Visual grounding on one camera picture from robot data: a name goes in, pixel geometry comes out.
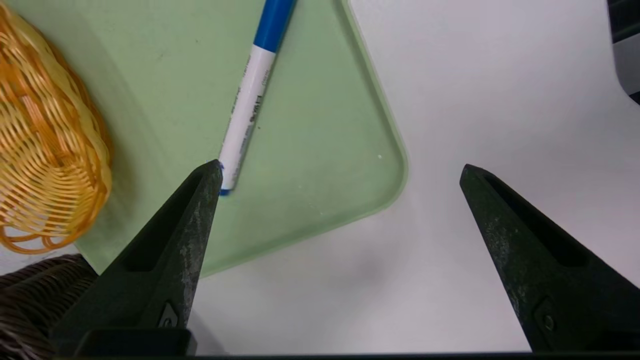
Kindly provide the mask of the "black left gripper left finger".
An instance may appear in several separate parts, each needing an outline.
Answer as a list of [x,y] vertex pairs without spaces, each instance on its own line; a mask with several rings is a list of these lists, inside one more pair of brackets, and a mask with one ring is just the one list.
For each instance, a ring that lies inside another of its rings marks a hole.
[[222,185],[190,173],[51,332],[58,354],[194,354],[187,325]]

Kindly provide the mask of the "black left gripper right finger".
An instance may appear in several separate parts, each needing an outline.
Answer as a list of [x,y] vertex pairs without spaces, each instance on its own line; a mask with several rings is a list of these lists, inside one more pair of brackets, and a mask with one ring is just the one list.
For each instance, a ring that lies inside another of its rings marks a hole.
[[640,290],[493,173],[460,187],[533,354],[637,360]]

